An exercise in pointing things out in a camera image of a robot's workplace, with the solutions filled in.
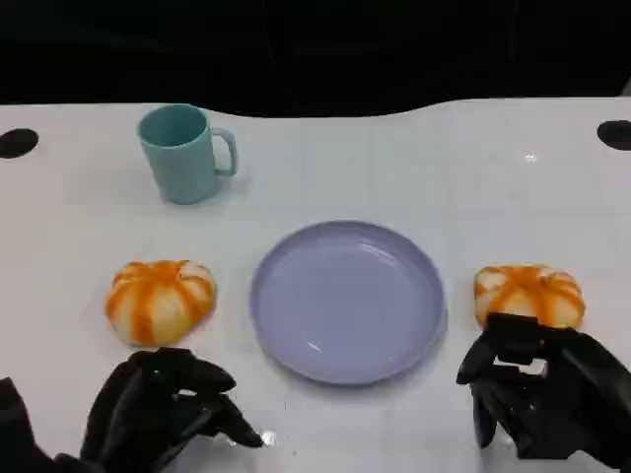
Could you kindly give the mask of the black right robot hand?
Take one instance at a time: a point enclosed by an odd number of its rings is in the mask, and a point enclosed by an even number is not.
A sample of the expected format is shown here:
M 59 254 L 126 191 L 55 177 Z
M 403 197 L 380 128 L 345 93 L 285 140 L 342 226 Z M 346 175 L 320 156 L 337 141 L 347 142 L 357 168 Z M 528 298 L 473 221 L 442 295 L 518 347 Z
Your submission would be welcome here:
M 470 388 L 479 447 L 502 427 L 519 459 L 581 451 L 629 471 L 630 372 L 590 335 L 493 312 L 456 382 Z

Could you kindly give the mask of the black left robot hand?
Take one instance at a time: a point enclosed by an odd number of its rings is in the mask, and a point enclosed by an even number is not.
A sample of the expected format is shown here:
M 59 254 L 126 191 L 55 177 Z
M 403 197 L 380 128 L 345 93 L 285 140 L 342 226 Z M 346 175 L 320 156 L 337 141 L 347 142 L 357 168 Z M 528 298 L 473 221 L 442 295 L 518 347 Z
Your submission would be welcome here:
M 106 472 L 161 472 L 198 436 L 261 448 L 260 434 L 227 395 L 235 387 L 229 373 L 186 349 L 138 351 L 99 392 L 80 458 Z

